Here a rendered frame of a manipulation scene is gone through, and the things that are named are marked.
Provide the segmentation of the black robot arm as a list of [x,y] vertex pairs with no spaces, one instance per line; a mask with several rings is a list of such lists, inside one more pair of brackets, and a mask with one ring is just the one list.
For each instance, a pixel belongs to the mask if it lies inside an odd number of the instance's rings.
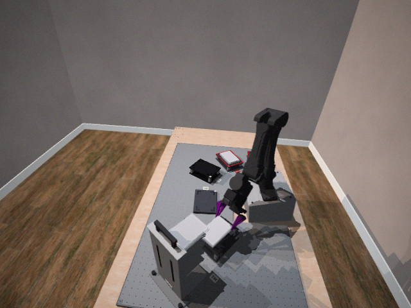
[[277,200],[272,183],[276,176],[274,155],[279,133],[288,121],[288,112],[266,108],[255,115],[254,121],[257,125],[252,150],[243,171],[229,181],[231,189],[228,188],[223,196],[227,206],[243,207],[247,198],[242,195],[248,197],[253,188],[249,180],[259,185],[263,201]]

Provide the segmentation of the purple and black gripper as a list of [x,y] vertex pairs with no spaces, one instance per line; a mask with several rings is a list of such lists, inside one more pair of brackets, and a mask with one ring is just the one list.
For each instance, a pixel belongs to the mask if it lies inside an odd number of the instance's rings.
[[[216,209],[216,216],[215,217],[219,216],[226,206],[227,205],[223,203],[223,200],[217,201],[217,209]],[[233,224],[233,226],[232,226],[232,228],[231,228],[231,230],[233,230],[236,226],[238,226],[240,223],[242,223],[243,221],[245,221],[247,219],[243,214],[240,214],[240,213],[246,214],[247,211],[243,208],[240,209],[235,205],[229,206],[229,209],[231,209],[233,212],[235,212],[238,215],[235,222],[234,222],[234,224]]]

